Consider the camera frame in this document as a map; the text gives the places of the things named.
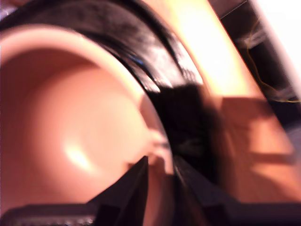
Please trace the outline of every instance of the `blurry object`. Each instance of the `blurry object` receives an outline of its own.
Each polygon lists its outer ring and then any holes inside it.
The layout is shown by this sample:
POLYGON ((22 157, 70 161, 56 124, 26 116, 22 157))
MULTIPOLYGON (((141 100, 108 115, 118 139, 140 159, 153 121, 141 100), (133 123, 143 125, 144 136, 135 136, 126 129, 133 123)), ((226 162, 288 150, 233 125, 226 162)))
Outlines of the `blurry object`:
POLYGON ((301 60, 299 27, 301 23, 298 1, 251 1, 255 12, 260 15, 263 27, 281 59, 285 74, 301 98, 301 60))
POLYGON ((0 9, 0 20, 7 17, 9 14, 14 12, 17 8, 13 6, 1 7, 0 9))
POLYGON ((9 210, 0 223, 2 226, 142 226, 147 192, 148 158, 144 156, 116 183, 86 204, 28 205, 9 210))
POLYGON ((208 182, 181 157, 174 158, 174 167, 182 189, 190 194, 187 198, 193 203, 194 209, 187 216, 191 226, 301 225, 301 204, 240 203, 208 182))
POLYGON ((256 67, 256 64, 255 62, 253 61, 250 53, 249 53, 249 49, 251 48, 251 45, 254 47, 256 45, 258 45, 259 43, 263 42, 266 37, 265 37, 265 34, 263 32, 263 30, 261 29, 260 32, 256 33, 256 37, 257 39, 256 40, 253 40, 252 37, 253 37, 253 32, 256 28, 256 26, 259 24, 260 22, 260 18, 257 20, 257 22, 254 24, 254 26, 252 27, 251 31, 250 31, 250 36, 246 42, 246 51, 247 51, 247 55, 249 56, 251 62, 253 63, 253 66, 255 68, 255 75, 257 76, 257 80, 258 80, 258 83, 260 86, 264 86, 266 88, 268 88, 268 92, 273 92, 272 94, 270 94, 269 96, 272 96, 272 95, 275 95, 275 97, 272 97, 271 100, 274 100, 274 101, 279 101, 279 102, 287 102, 287 103, 298 103, 300 102, 299 100, 289 100, 289 99, 286 99, 285 96, 288 96, 292 91, 290 91, 289 93, 285 92, 285 90, 288 90, 288 88, 285 88, 283 90, 283 92, 279 92, 277 89, 275 89, 274 87, 270 86, 269 84, 263 82, 260 78, 260 75, 258 73, 258 69, 256 67))
POLYGON ((202 78, 179 38, 151 8, 141 1, 35 0, 0 23, 0 30, 20 24, 73 29, 109 51, 155 105, 171 150, 216 181, 216 173, 207 173, 216 166, 201 113, 202 78))
POLYGON ((86 202, 147 155, 144 223, 171 221, 172 154, 156 110, 132 74, 83 35, 49 25, 1 33, 1 119, 3 212, 86 202))

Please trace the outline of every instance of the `black plastic part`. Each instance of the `black plastic part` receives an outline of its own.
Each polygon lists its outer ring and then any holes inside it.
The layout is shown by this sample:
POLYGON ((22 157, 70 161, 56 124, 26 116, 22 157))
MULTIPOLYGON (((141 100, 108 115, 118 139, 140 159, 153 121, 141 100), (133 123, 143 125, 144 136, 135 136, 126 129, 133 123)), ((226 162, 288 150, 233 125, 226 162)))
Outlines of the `black plastic part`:
POLYGON ((142 226, 147 193, 148 157, 144 156, 115 184, 86 204, 28 205, 6 212, 0 225, 142 226))
POLYGON ((213 226, 299 226, 301 204, 242 204, 212 185, 181 157, 174 158, 177 176, 213 226))

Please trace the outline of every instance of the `yellow wire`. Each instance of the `yellow wire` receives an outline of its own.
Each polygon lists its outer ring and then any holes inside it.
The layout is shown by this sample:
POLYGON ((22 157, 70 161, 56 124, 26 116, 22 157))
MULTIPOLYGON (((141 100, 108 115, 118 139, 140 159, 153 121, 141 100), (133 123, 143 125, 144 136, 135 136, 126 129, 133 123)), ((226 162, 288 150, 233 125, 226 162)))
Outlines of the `yellow wire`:
MULTIPOLYGON (((250 36, 249 36, 249 40, 248 40, 247 45, 246 45, 246 53, 247 53, 249 59, 251 60, 253 66, 254 66, 255 74, 256 74, 257 79, 259 80, 259 82, 260 82, 262 85, 264 85, 264 86, 266 86, 266 87, 272 89, 272 90, 275 91, 276 93, 280 94, 280 92, 279 92, 277 89, 275 89, 274 87, 270 86, 269 84, 267 84, 267 83, 265 83, 265 82, 263 82, 263 81, 261 80, 261 78, 260 78, 260 76, 259 76, 259 73, 258 73, 258 69, 257 69, 257 67, 256 67, 256 64, 255 64, 255 62, 253 61, 253 59, 252 59, 252 57, 251 57, 251 55, 250 55, 250 52, 249 52, 249 48, 250 48, 250 44, 251 44, 251 38, 252 38, 252 35, 253 35, 253 31, 254 31, 254 29, 256 28, 256 26, 258 25, 259 22, 260 22, 260 17, 258 18, 258 20, 256 21, 256 23, 253 25, 253 27, 252 27, 252 29, 251 29, 250 36)), ((299 103, 299 102, 300 102, 300 100, 288 100, 288 99, 285 99, 285 98, 283 98, 283 99, 284 99, 284 100, 275 100, 275 99, 272 99, 272 100, 277 101, 277 102, 287 102, 287 103, 299 103)))

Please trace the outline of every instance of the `black object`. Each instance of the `black object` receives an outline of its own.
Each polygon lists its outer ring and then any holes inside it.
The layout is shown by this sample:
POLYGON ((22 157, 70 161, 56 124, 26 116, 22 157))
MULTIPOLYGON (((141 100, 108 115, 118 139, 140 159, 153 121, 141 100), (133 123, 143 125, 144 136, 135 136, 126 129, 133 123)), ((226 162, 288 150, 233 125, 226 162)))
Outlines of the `black object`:
POLYGON ((243 204, 231 198, 193 169, 181 157, 174 158, 189 212, 190 226, 299 226, 301 204, 243 204))
POLYGON ((210 117, 199 94, 200 75, 176 35, 140 0, 33 0, 0 22, 75 30, 112 53, 153 102, 172 152, 217 183, 210 117))
POLYGON ((142 226, 148 193, 148 157, 86 204, 28 205, 9 210, 1 226, 142 226))

